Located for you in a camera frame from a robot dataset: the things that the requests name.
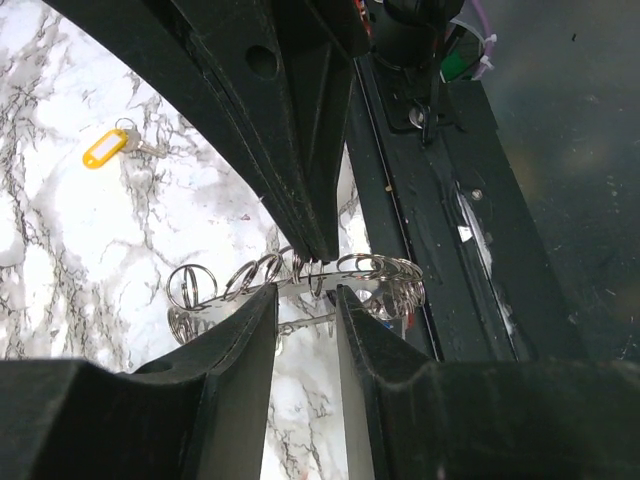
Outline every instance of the screw hole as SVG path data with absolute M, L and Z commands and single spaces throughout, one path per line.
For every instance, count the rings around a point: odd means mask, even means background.
M 264 80 L 272 80 L 278 73 L 278 59 L 266 47 L 254 45 L 245 58 L 251 71 Z
M 172 368 L 173 365 L 171 364 L 171 362 L 167 362 L 164 360 L 155 360 L 141 366 L 138 370 L 135 371 L 135 373 L 161 373 L 171 370 Z

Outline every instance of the purple cable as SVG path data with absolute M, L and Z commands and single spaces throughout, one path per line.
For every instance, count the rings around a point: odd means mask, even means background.
M 473 5 L 473 9 L 476 11 L 476 15 L 482 23 L 482 29 L 484 30 L 484 38 L 487 39 L 493 35 L 493 30 L 491 30 L 491 24 L 489 23 L 489 17 L 487 17 L 484 8 L 482 7 L 482 3 L 480 0 L 471 0 L 471 5 Z M 491 58 L 491 52 L 493 51 L 493 42 L 488 41 L 485 44 L 485 49 L 483 56 L 487 58 Z M 487 70 L 487 66 L 484 63 L 481 63 L 476 70 L 475 75 L 473 76 L 474 80 L 478 80 L 484 72 Z

